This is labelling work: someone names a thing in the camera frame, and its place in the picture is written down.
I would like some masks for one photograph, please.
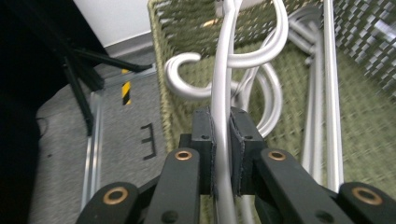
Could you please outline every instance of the wicker basket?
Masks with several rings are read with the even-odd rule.
[[[269,2],[240,13],[235,35],[236,52],[257,49],[276,24],[275,11]],[[309,2],[320,4],[284,1],[288,13]],[[334,5],[345,180],[371,184],[394,198],[396,90],[392,82],[396,77],[396,41],[379,31],[387,26],[381,28],[379,25],[396,21],[395,6],[395,1],[359,0],[336,1]],[[209,102],[188,102],[175,96],[164,84],[163,66],[179,53],[201,53],[200,62],[183,65],[179,73],[191,84],[205,86],[212,77],[222,19],[203,26],[217,18],[214,0],[150,0],[148,9],[161,88],[163,130],[167,149],[171,150],[177,147],[181,133],[191,131],[193,110]],[[306,57],[288,43],[273,60],[283,85],[285,102],[279,123],[266,138],[269,146],[284,148],[297,158],[304,136],[309,76],[304,64]],[[234,72],[238,77],[244,71]],[[250,114],[257,121],[262,114],[262,97],[259,91],[252,94]]]

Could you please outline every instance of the yellow black caution tape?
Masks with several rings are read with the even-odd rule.
[[[121,71],[123,74],[127,74],[129,71],[126,69],[122,69]],[[123,105],[130,105],[131,104],[131,81],[127,81],[122,85],[122,104]]]

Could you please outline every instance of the white surface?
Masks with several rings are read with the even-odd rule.
[[[75,0],[103,47],[150,32],[148,0]]]

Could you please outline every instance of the metal rod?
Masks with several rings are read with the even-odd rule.
[[[317,40],[315,39],[315,35],[312,34],[313,32],[306,28],[303,24],[300,24],[295,20],[289,20],[289,26],[291,29],[295,30],[299,35],[305,38],[310,44],[316,43]]]
[[[252,212],[252,201],[253,196],[242,195],[241,197],[241,210],[242,210],[242,220],[244,224],[254,224],[254,217]]]
[[[125,83],[126,81],[137,80],[137,79],[143,78],[143,77],[149,77],[149,76],[155,75],[156,72],[157,72],[157,69],[155,67],[155,64],[153,64],[152,68],[145,70],[143,72],[140,72],[140,73],[129,72],[127,74],[123,74],[122,76],[119,76],[120,72],[118,72],[117,76],[108,77],[105,79],[105,88],[120,85],[122,83]]]
[[[281,0],[273,1],[276,10],[276,31],[274,38],[264,48],[243,54],[230,54],[228,66],[232,68],[249,68],[268,63],[283,49],[288,39],[289,23],[285,5]]]
[[[93,194],[100,187],[100,165],[103,133],[102,98],[103,91],[91,93],[91,111],[93,112],[95,123],[93,126],[94,130],[92,132],[92,136],[88,137],[81,210],[85,207]]]
[[[262,137],[265,137],[275,128],[277,121],[279,120],[280,114],[282,112],[283,95],[282,87],[274,67],[270,63],[265,63],[262,65],[262,68],[264,69],[274,91],[274,107],[271,116],[268,122],[258,128]]]
[[[317,43],[314,60],[315,69],[315,96],[314,96],[314,153],[312,160],[312,177],[318,184],[322,184],[322,150],[323,150],[323,49],[322,34],[318,27],[310,23],[311,29],[315,31]]]
[[[274,106],[274,99],[271,91],[271,86],[268,83],[267,78],[263,74],[258,74],[256,78],[262,85],[262,95],[264,97],[264,112],[262,113],[262,119],[260,119],[260,122],[257,125],[257,127],[261,127],[262,125],[264,125],[264,123],[268,122],[269,118],[271,117]]]
[[[289,30],[288,39],[291,42],[293,42],[293,44],[295,46],[297,46],[303,52],[305,52],[307,54],[312,54],[313,53],[312,45],[310,43],[306,42],[301,37],[299,37],[299,35],[297,33],[295,33],[294,31]]]
[[[235,11],[233,1],[224,2],[224,11],[226,14],[221,26],[219,44],[216,51],[210,107],[210,113],[214,123],[214,133],[217,141],[215,158],[217,195],[214,198],[217,222],[219,224],[236,224],[229,161],[231,76],[227,76],[227,57]]]
[[[108,57],[105,54],[100,54],[97,52],[93,52],[87,49],[74,49],[74,51],[81,57],[86,59],[98,62],[98,63],[105,63],[108,65],[112,65],[118,68],[125,68],[133,72],[142,72],[146,69],[151,68],[151,64],[147,65],[138,65],[133,63],[127,63],[118,59],[113,59]]]
[[[315,63],[311,60],[309,69],[309,89],[308,89],[308,104],[306,107],[306,120],[304,128],[304,149],[301,164],[305,170],[312,175],[312,159],[313,159],[313,137],[314,129],[312,123],[313,106],[314,106],[314,90],[315,90]]]
[[[324,1],[323,13],[325,44],[324,56],[326,62],[328,188],[333,191],[338,191],[339,186],[344,182],[344,173],[332,0]]]

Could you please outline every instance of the bolt hole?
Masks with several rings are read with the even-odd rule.
[[[315,213],[315,217],[321,222],[321,223],[334,223],[334,218],[332,215],[325,211],[318,210]]]
[[[280,159],[280,158],[283,157],[283,154],[280,154],[279,152],[274,152],[274,153],[273,153],[273,156],[274,156],[275,158]]]
[[[163,213],[162,221],[163,223],[175,223],[178,219],[177,212],[167,211]]]
[[[108,195],[108,198],[109,198],[110,200],[117,200],[117,199],[119,199],[121,196],[122,196],[122,192],[120,192],[120,191],[115,191],[115,192],[110,193],[110,195]]]
[[[268,156],[275,161],[283,161],[286,159],[285,154],[280,151],[271,151]]]
[[[179,151],[175,157],[180,161],[187,161],[192,157],[192,154],[189,151]]]
[[[382,203],[382,198],[374,191],[367,188],[356,187],[352,190],[352,194],[364,203],[371,205],[380,205]]]
[[[179,153],[178,156],[179,156],[180,158],[188,158],[188,157],[189,157],[189,154],[188,154],[187,152],[182,152],[182,153]]]
[[[105,204],[113,205],[122,203],[128,197],[128,190],[124,187],[115,187],[110,189],[104,196]]]
[[[375,196],[367,191],[359,191],[359,195],[363,198],[369,199],[369,200],[373,200],[375,199]]]

